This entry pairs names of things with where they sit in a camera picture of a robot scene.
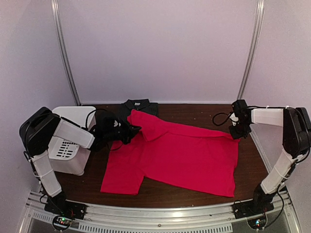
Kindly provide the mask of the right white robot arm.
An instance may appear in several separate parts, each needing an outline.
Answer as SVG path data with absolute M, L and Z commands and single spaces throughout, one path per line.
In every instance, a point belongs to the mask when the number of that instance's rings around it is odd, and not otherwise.
M 277 132 L 268 139 L 276 139 L 275 164 L 266 178 L 256 187 L 249 210 L 260 214 L 277 191 L 288 180 L 296 165 L 311 152 L 311 120 L 304 107 L 250 106 L 245 100 L 231 104 L 229 127 L 234 139 L 246 138 L 252 129 L 271 127 Z

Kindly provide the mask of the dark pinstriped shirt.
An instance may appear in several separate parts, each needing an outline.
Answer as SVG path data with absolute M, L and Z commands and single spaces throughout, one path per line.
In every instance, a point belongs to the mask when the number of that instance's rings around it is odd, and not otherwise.
M 158 103 L 150 102 L 149 99 L 127 100 L 122 103 L 118 109 L 117 117 L 123 121 L 127 121 L 127 117 L 132 110 L 142 111 L 150 115 L 158 116 Z

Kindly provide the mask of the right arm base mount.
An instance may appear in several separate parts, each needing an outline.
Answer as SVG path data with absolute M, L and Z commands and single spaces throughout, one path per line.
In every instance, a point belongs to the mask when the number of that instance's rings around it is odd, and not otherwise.
M 232 205 L 235 219 L 250 217 L 254 215 L 264 214 L 274 209 L 272 204 L 276 192 L 266 194 L 259 184 L 253 193 L 253 198 L 248 201 L 236 200 Z

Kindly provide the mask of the red garment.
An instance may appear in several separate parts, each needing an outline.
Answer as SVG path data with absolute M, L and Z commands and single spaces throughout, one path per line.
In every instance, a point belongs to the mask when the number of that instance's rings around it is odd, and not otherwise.
M 136 195 L 144 178 L 189 190 L 234 197 L 239 141 L 228 133 L 177 124 L 132 110 L 140 126 L 127 145 L 114 142 L 100 191 Z

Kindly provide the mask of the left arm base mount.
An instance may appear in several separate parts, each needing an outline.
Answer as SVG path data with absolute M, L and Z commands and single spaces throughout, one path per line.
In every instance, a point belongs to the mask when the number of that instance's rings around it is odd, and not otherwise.
M 68 201 L 65 192 L 62 191 L 55 197 L 47 195 L 47 203 L 45 204 L 44 210 L 72 219 L 84 219 L 86 205 Z

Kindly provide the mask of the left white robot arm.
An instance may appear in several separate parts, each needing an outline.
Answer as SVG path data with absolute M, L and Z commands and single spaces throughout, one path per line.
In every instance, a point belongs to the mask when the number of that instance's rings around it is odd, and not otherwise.
M 93 106 L 40 108 L 19 129 L 25 155 L 33 167 L 51 208 L 60 216 L 70 211 L 55 172 L 82 175 L 91 151 L 109 143 L 129 144 L 140 131 L 106 109 Z

